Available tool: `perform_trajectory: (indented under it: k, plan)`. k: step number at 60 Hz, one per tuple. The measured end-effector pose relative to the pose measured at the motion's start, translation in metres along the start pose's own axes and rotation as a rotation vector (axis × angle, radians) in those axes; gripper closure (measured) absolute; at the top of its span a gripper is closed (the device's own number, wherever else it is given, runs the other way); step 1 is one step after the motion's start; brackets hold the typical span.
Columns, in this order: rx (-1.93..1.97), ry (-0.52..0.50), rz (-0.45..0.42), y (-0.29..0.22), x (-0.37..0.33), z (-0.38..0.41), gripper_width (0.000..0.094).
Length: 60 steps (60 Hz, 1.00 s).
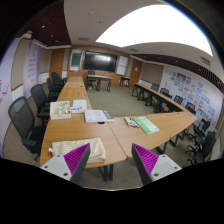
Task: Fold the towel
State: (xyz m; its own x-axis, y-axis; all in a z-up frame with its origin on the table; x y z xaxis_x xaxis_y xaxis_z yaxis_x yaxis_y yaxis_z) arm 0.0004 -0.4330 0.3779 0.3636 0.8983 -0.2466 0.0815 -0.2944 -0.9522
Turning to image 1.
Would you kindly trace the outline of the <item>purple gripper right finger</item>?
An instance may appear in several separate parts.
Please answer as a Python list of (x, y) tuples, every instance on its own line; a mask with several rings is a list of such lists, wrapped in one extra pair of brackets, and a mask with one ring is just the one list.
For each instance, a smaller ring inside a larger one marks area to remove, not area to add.
[(143, 185), (181, 170), (181, 167), (166, 154), (157, 155), (137, 144), (132, 144), (131, 153)]

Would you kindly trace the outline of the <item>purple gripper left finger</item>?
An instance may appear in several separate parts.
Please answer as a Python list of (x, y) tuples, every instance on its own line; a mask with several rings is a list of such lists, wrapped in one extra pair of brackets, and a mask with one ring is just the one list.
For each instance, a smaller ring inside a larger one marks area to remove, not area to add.
[(88, 161), (87, 152), (70, 155), (55, 155), (41, 168), (72, 183), (79, 184)]

